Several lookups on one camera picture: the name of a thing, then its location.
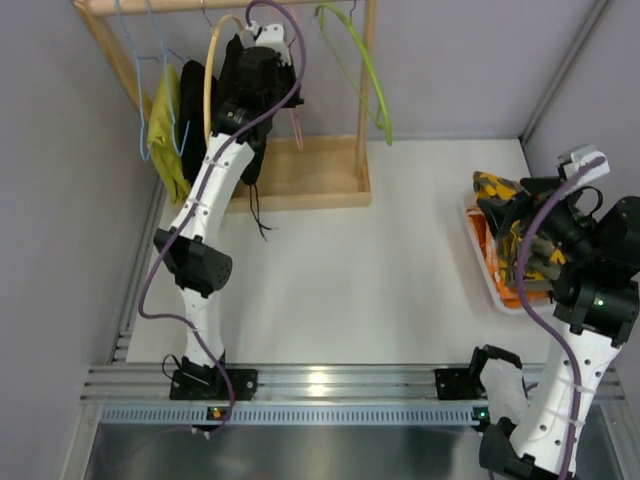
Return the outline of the camouflage trousers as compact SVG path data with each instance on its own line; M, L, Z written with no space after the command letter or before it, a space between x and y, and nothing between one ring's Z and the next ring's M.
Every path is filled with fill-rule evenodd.
M469 214L481 242L485 264L501 300L509 307L519 304L516 291L517 257L528 229L529 193L517 181L476 171L472 176L476 206ZM552 281L565 263L565 257L551 241L536 235L524 268L524 286L531 300L552 294Z

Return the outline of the pink wire hanger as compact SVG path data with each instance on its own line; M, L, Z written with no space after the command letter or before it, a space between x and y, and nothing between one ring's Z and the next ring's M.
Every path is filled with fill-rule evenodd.
M274 22L274 14L276 13L276 10L269 6L267 9L267 14L268 14L268 20L270 23ZM288 34L286 36L287 38L287 45L289 48L291 48L294 43L297 40L297 35L295 33L292 34ZM299 116L298 116L298 111L296 110L296 108L292 108L289 109L289 117L290 117L290 121L291 121L291 126L292 126L292 130L293 130L293 134L294 134L294 138L296 141L296 146L297 149L299 151L303 151L304 150L304 136L303 136L303 132L302 132L302 128L300 125L300 120L299 120Z

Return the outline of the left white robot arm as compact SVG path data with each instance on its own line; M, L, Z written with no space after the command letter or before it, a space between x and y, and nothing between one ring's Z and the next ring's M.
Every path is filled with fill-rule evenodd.
M224 213L239 182L256 183L272 117L301 104L287 46L243 48L223 66L207 150L184 212L154 244L173 275L185 305L187 347L172 376L173 400L228 399L219 293L233 260L218 250Z

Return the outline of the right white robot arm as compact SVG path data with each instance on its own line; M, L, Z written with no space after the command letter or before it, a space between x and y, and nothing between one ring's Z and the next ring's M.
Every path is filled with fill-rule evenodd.
M487 259L550 338L542 376L524 382L520 357L485 345L470 372L489 402L480 465L508 479L571 479L584 423L605 370L639 315L639 200L626 196L600 219L578 208L583 187L563 178L473 178L486 219ZM551 320L531 310L545 281Z

